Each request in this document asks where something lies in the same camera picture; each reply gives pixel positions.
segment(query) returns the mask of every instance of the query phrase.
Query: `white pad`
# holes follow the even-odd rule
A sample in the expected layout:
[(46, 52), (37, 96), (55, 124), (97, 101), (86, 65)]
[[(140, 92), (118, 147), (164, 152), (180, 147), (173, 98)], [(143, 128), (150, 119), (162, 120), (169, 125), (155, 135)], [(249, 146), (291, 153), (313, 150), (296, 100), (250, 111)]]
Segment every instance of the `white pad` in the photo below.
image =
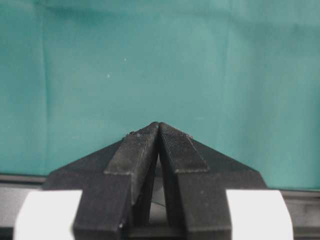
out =
[(73, 222), (82, 190), (34, 191), (15, 221), (14, 240), (74, 240)]
[(293, 240), (293, 227), (278, 190), (226, 190), (232, 240)]

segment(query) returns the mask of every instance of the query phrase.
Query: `white block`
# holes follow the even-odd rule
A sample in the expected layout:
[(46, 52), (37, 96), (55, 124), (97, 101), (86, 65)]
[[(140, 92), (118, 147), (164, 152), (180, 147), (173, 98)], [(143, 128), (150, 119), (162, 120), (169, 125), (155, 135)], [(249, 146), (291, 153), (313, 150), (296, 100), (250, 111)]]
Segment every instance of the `white block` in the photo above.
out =
[(15, 221), (14, 240), (74, 240), (73, 222), (82, 190), (34, 191)]
[(278, 190), (226, 190), (232, 240), (293, 240), (293, 227)]

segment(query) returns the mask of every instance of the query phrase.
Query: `green fabric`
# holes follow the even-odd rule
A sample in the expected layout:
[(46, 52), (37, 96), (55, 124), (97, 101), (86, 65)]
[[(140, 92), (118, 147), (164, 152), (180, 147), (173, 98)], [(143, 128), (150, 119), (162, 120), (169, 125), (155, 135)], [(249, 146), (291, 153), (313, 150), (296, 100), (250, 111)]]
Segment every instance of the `green fabric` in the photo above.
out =
[(320, 188), (320, 1), (0, 0), (0, 172), (163, 121)]

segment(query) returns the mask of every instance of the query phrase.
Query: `teal cloth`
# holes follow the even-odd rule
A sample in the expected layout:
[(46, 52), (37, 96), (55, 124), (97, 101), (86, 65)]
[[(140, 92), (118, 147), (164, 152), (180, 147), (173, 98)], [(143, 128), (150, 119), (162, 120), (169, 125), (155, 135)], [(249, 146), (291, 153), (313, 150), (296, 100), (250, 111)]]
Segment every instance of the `teal cloth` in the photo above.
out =
[(0, 0), (0, 172), (163, 121), (320, 189), (320, 1)]

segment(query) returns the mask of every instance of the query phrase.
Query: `black bracket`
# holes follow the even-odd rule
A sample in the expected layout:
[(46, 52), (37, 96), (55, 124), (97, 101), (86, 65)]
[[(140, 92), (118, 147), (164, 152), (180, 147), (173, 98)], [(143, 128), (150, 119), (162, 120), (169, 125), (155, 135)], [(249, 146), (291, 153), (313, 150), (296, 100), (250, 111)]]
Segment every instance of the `black bracket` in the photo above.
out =
[(42, 188), (82, 190), (76, 240), (136, 238), (128, 229), (149, 224), (158, 156), (170, 227), (159, 236), (230, 240), (226, 189), (267, 189), (258, 171), (158, 122), (51, 172)]

